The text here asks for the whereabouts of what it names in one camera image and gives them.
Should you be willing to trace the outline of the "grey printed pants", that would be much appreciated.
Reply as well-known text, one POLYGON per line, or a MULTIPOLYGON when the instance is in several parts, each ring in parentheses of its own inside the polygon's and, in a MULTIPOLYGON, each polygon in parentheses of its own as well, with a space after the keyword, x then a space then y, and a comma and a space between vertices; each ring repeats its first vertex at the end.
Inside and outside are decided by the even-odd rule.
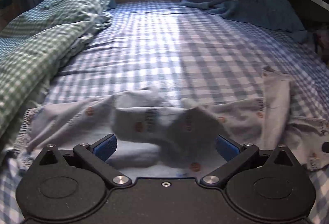
POLYGON ((151 167, 152 175, 165 175, 167 167, 194 162, 208 167, 218 135, 264 150, 285 144, 308 170, 327 166, 328 121, 291 114, 290 75, 264 67, 262 80, 262 97, 218 105, 184 98, 174 107, 147 87, 29 109, 16 140, 18 165, 27 170, 47 144, 71 149, 114 134, 123 147, 118 168, 128 173, 151 167))

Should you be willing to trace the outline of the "green checkered quilt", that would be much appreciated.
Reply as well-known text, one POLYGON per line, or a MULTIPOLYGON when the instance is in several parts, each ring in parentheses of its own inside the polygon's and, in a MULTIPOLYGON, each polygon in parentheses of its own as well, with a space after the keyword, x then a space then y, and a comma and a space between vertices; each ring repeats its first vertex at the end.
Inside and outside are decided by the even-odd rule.
POLYGON ((111 25, 115 0, 44 0, 1 31, 1 134, 78 39, 111 25))

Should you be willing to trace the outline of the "blue cloth on bed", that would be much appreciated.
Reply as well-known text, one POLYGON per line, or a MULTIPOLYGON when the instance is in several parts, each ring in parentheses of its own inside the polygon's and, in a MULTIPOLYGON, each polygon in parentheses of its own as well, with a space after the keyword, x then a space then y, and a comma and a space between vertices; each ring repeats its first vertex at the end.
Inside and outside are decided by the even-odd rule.
POLYGON ((228 20, 281 30, 298 43, 308 33, 287 0, 181 0, 180 5, 205 10, 228 20))

